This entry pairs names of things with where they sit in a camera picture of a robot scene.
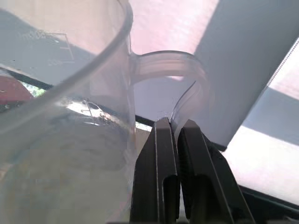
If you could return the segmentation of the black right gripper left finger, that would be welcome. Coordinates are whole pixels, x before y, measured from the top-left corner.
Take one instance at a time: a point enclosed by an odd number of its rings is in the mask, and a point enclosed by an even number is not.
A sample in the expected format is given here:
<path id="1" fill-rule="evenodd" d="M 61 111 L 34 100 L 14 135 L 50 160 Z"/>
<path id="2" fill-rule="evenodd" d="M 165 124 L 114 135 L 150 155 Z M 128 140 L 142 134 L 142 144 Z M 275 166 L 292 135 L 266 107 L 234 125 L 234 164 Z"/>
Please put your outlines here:
<path id="1" fill-rule="evenodd" d="M 178 152 L 168 118 L 154 126 L 135 163 L 130 224 L 176 224 L 179 217 Z"/>

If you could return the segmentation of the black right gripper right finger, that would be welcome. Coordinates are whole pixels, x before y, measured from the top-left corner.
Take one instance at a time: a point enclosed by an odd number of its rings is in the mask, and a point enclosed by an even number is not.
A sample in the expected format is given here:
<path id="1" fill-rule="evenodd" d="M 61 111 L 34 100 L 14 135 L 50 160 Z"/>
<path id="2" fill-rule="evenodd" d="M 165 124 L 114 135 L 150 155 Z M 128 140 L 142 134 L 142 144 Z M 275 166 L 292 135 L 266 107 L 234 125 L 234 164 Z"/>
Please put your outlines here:
<path id="1" fill-rule="evenodd" d="M 189 224 L 255 224 L 227 161 L 208 143 L 192 120 L 178 136 L 180 180 Z"/>

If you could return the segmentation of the clear plastic blender jar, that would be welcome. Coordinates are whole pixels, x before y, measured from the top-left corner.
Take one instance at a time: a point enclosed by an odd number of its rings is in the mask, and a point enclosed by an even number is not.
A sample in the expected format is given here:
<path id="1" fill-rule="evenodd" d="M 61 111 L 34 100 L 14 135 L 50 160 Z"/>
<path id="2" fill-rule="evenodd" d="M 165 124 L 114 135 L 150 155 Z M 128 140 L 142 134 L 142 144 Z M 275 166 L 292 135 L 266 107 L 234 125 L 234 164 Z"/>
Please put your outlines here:
<path id="1" fill-rule="evenodd" d="M 131 51 L 128 0 L 0 0 L 0 75 L 33 95 L 0 105 L 0 224 L 129 224 L 134 85 L 191 77 L 174 140 L 206 98 L 200 62 Z"/>

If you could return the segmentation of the grey table leg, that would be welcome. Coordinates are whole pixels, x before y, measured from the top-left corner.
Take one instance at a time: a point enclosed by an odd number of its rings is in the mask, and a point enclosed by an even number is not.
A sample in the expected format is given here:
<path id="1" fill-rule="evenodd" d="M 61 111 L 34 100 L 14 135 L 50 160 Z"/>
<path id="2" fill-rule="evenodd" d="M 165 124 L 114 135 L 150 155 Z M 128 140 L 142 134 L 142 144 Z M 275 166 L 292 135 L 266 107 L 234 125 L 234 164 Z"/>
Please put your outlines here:
<path id="1" fill-rule="evenodd" d="M 299 37 L 299 0 L 219 0 L 195 55 L 214 96 L 199 126 L 227 147 Z"/>

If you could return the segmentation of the red rounded object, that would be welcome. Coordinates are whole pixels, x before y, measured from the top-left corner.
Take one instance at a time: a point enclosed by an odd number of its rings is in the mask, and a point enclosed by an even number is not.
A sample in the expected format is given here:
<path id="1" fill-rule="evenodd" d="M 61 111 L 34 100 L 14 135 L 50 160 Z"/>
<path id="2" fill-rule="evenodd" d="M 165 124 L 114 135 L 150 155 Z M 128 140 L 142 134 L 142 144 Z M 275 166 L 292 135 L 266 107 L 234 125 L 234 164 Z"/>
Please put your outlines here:
<path id="1" fill-rule="evenodd" d="M 15 105 L 33 98 L 33 95 L 17 79 L 0 75 L 0 105 Z"/>

